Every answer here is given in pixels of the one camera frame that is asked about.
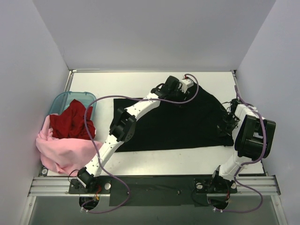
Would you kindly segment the black t shirt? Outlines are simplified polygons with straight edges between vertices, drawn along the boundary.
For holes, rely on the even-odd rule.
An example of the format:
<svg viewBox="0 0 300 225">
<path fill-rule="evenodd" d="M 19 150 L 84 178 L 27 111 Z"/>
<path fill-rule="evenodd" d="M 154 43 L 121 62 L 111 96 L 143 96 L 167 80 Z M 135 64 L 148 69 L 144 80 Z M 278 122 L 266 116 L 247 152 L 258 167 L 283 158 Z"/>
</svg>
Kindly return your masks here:
<svg viewBox="0 0 300 225">
<path fill-rule="evenodd" d="M 218 129 L 226 126 L 225 108 L 202 87 L 193 86 L 189 103 L 160 106 L 142 116 L 133 138 L 121 145 L 118 152 L 175 150 L 212 146 L 233 146 L 233 138 Z"/>
</svg>

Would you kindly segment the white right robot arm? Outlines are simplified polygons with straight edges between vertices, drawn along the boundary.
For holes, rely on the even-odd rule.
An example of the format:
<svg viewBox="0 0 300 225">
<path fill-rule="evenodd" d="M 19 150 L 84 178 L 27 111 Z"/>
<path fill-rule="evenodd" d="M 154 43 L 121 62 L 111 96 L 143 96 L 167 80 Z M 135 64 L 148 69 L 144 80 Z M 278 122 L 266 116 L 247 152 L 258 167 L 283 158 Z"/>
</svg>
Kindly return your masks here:
<svg viewBox="0 0 300 225">
<path fill-rule="evenodd" d="M 255 107 L 238 104 L 234 116 L 241 126 L 234 142 L 234 153 L 217 167 L 209 181 L 211 190 L 220 192 L 247 166 L 260 162 L 270 154 L 276 122 L 262 117 Z"/>
</svg>

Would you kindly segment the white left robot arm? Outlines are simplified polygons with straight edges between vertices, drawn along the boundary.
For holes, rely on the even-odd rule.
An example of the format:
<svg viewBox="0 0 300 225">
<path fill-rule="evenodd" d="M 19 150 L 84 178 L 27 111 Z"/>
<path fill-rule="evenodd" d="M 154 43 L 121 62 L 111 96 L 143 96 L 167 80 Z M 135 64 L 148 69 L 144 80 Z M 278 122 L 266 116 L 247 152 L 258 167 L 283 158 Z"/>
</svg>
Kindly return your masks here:
<svg viewBox="0 0 300 225">
<path fill-rule="evenodd" d="M 188 89 L 193 85 L 194 82 L 187 76 L 181 80 L 169 76 L 165 83 L 153 88 L 145 98 L 137 100 L 127 108 L 119 108 L 110 124 L 109 134 L 103 145 L 100 148 L 96 147 L 95 156 L 78 171 L 77 180 L 80 182 L 80 188 L 85 193 L 92 193 L 97 186 L 96 177 L 100 175 L 106 162 L 122 144 L 134 136 L 137 121 L 159 107 L 161 101 L 175 104 L 187 102 Z"/>
</svg>

